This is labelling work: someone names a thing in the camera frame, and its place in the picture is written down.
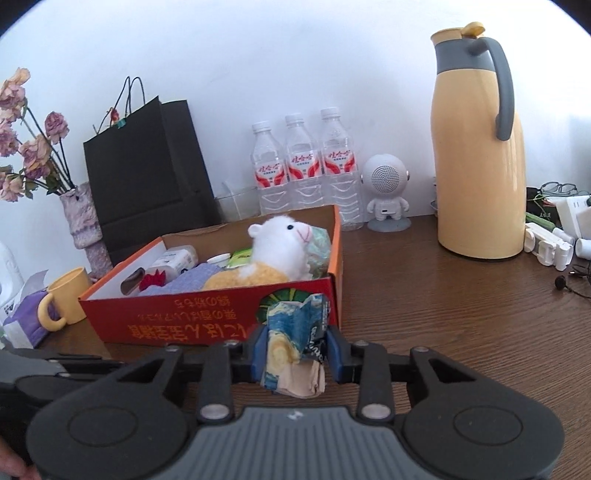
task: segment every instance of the speaker grille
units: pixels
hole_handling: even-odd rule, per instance
[[[400,175],[394,167],[380,165],[371,174],[371,184],[380,193],[392,193],[400,184]]]

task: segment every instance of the red cardboard box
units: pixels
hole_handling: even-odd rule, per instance
[[[328,230],[332,250],[327,277],[150,297],[125,297],[121,293],[124,279],[140,267],[148,268],[167,248],[192,245],[201,261],[248,248],[252,245],[248,227],[263,223],[263,216],[157,238],[88,289],[80,304],[99,337],[113,343],[210,345],[220,340],[244,340],[258,322],[266,320],[270,305],[281,300],[304,300],[313,293],[328,297],[329,324],[340,327],[342,247],[338,209],[325,206],[295,210],[289,215]]]

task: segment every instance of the red and white label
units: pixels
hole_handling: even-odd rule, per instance
[[[310,179],[312,177],[318,177],[322,173],[320,159],[313,150],[306,153],[293,154],[289,157],[287,163],[291,180]]]
[[[327,175],[338,175],[357,170],[353,150],[333,150],[324,155],[324,170]]]
[[[280,161],[257,165],[255,170],[256,184],[260,189],[275,187],[287,183],[285,167]]]

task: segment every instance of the brown tabletop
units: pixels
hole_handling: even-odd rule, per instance
[[[426,345],[549,406],[566,445],[553,480],[591,478],[591,303],[554,289],[558,272],[530,254],[505,262],[457,257],[437,243],[432,216],[401,233],[343,234],[343,333],[407,353]],[[575,288],[591,293],[585,280]],[[84,321],[44,346],[130,361],[152,348],[104,345]],[[330,382],[306,405],[355,406],[357,387]],[[408,410],[395,384],[397,411]],[[257,385],[236,385],[236,403],[301,405]]]

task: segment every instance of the white robot speaker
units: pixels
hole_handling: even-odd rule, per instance
[[[404,163],[394,155],[374,155],[363,166],[361,178],[372,196],[368,212],[375,216],[368,228],[378,232],[406,230],[410,226],[410,220],[404,217],[408,202],[401,195],[410,175]]]

